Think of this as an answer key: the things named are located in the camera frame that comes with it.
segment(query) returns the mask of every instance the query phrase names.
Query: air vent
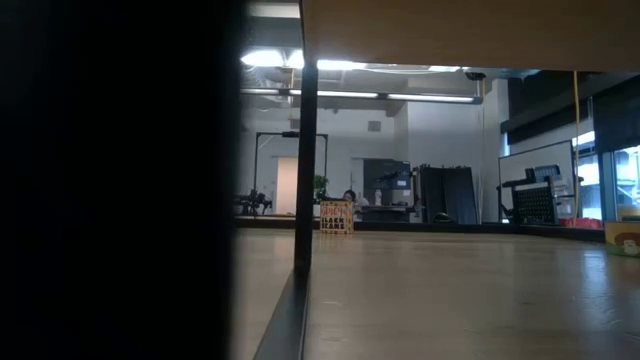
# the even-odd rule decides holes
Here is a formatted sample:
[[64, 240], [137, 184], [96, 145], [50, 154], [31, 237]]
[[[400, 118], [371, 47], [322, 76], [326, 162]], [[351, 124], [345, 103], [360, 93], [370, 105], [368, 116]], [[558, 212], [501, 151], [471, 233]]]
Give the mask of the air vent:
[[380, 121], [369, 121], [367, 130], [369, 132], [380, 132], [382, 130], [382, 122], [380, 122]]
[[290, 118], [289, 122], [291, 130], [300, 130], [300, 119]]

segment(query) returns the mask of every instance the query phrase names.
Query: doorway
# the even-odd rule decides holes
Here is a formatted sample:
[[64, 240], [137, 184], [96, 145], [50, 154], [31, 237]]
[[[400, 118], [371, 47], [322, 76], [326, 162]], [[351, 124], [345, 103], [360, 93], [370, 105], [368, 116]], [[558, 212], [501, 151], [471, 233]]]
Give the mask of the doorway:
[[278, 158], [276, 214], [295, 215], [298, 192], [298, 158]]

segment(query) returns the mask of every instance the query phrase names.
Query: wooden board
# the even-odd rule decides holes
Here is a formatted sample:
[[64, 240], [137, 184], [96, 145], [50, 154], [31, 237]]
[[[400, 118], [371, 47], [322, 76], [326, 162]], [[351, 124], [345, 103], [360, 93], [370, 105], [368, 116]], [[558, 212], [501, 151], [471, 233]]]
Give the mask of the wooden board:
[[640, 70], [637, 0], [304, 0], [316, 59]]

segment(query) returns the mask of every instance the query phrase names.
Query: desk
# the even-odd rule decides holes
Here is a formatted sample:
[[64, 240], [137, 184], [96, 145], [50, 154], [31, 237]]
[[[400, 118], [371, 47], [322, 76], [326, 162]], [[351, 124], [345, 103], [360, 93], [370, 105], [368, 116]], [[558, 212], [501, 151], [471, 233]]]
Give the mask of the desk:
[[414, 211], [413, 206], [360, 206], [362, 221], [367, 222], [409, 222], [409, 214]]

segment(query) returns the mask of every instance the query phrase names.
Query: yellow rope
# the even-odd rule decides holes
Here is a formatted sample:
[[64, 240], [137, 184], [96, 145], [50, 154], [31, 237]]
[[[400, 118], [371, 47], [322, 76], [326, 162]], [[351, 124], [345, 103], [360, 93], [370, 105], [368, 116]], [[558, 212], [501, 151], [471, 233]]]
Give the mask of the yellow rope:
[[580, 167], [580, 156], [578, 137], [580, 137], [580, 99], [578, 97], [578, 72], [573, 72], [573, 100], [576, 103], [576, 146], [575, 146], [575, 162], [576, 162], [576, 176], [574, 178], [574, 195], [575, 195], [575, 208], [573, 209], [573, 226], [576, 226], [576, 219], [578, 217], [578, 204], [580, 200], [580, 177], [578, 176], [578, 168]]

